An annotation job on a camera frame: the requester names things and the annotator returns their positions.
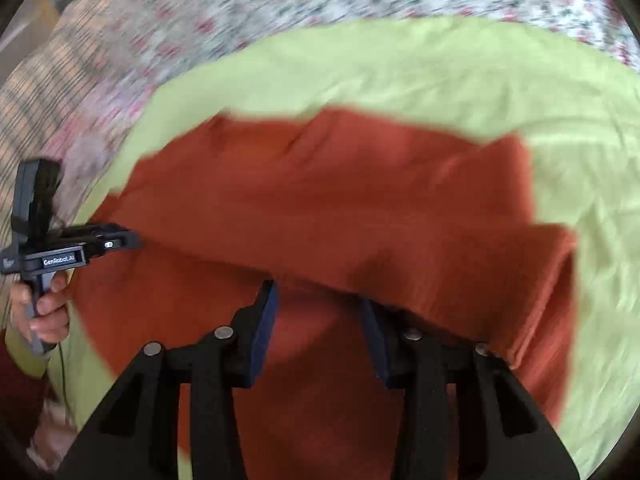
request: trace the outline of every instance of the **finger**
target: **finger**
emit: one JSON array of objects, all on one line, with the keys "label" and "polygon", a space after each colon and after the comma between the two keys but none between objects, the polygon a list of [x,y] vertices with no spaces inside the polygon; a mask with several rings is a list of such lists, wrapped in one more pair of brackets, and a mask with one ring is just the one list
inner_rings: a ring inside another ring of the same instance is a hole
[{"label": "finger", "polygon": [[22,305],[31,303],[31,289],[23,282],[15,282],[11,286],[11,301]]},{"label": "finger", "polygon": [[35,317],[29,322],[29,328],[33,332],[48,332],[57,330],[69,323],[69,314],[66,308],[59,308],[46,316]]},{"label": "finger", "polygon": [[36,332],[36,333],[38,334],[38,339],[40,339],[41,341],[44,341],[45,343],[57,344],[63,339],[65,339],[66,336],[69,335],[69,327],[62,326],[55,330],[49,330],[47,332]]},{"label": "finger", "polygon": [[59,270],[53,275],[51,282],[49,283],[49,289],[51,292],[60,292],[66,288],[68,283],[67,275],[64,270]]},{"label": "finger", "polygon": [[46,316],[56,309],[59,309],[67,301],[69,301],[69,290],[64,288],[60,292],[48,292],[38,300],[38,314]]}]

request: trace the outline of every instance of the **floral fabric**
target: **floral fabric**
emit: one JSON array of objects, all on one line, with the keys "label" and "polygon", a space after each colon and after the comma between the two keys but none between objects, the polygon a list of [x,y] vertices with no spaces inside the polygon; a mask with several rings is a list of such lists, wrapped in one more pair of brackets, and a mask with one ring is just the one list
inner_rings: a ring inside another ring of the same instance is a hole
[{"label": "floral fabric", "polygon": [[59,215],[73,217],[153,89],[197,64],[295,27],[443,14],[547,28],[640,70],[640,46],[611,0],[110,0],[102,18],[111,77],[46,149],[67,168]]}]

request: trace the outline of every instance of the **green cuff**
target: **green cuff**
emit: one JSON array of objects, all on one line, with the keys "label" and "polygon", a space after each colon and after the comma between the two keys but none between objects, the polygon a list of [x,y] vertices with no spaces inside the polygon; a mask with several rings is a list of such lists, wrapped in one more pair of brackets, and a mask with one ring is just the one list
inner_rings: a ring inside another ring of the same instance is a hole
[{"label": "green cuff", "polygon": [[6,345],[8,354],[24,374],[39,379],[47,371],[49,356],[40,357],[33,355],[27,341],[11,323],[9,323],[6,328],[4,344]]}]

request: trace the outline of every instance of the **garment sleeve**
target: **garment sleeve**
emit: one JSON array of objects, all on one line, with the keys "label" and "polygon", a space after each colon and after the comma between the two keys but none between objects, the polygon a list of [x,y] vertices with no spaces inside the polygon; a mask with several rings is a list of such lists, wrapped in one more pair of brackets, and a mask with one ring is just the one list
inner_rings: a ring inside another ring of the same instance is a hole
[{"label": "garment sleeve", "polygon": [[0,332],[0,414],[25,447],[38,425],[47,390],[47,360],[33,356],[13,328]]}]

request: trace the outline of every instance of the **human hand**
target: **human hand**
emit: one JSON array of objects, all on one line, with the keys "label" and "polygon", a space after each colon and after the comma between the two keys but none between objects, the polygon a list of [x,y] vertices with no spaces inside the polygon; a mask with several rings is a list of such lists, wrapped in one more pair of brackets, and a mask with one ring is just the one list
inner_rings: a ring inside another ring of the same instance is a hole
[{"label": "human hand", "polygon": [[11,287],[11,308],[14,326],[22,336],[31,341],[35,332],[41,341],[57,344],[69,334],[69,314],[66,302],[70,299],[66,272],[56,272],[50,283],[50,291],[38,300],[39,317],[27,319],[26,307],[31,304],[31,289],[23,282]]}]

